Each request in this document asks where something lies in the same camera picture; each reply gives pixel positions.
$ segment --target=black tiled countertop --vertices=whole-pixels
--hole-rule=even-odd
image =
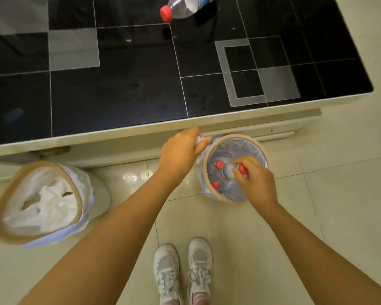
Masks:
[[[335,0],[167,2],[0,0],[0,144],[373,91]]]

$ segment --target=white tiled floor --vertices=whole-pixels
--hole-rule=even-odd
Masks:
[[[381,284],[381,0],[338,0],[375,92],[294,136],[264,143],[279,201],[298,220]],[[113,208],[157,169],[158,160],[92,170],[109,187]],[[197,167],[158,215],[119,304],[158,304],[152,259],[173,243],[187,284],[187,246],[213,247],[214,304],[312,304],[284,251],[250,205],[201,195]],[[15,304],[81,237],[21,250],[0,244],[0,304]]]

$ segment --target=clear plastic bottle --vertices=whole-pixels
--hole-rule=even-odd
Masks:
[[[171,22],[173,18],[183,19],[212,1],[214,0],[169,0],[168,5],[160,9],[160,15],[164,22]]]

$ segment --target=left hand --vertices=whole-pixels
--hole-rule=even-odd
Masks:
[[[198,136],[201,133],[197,127],[193,127],[170,138],[163,146],[159,173],[171,176],[179,185],[192,169],[198,155],[212,141],[212,137],[204,137],[195,145]]]

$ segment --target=feet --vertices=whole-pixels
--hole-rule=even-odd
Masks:
[[[213,257],[212,249],[205,239],[196,238],[189,244],[189,300],[190,305],[208,304],[210,300]]]
[[[167,244],[157,249],[154,256],[154,277],[161,305],[184,305],[179,287],[179,256],[173,245]]]
[[[196,238],[189,244],[189,303],[209,304],[212,270],[212,249],[205,239]],[[154,256],[154,276],[161,305],[184,305],[179,286],[179,256],[173,245],[158,248]]]

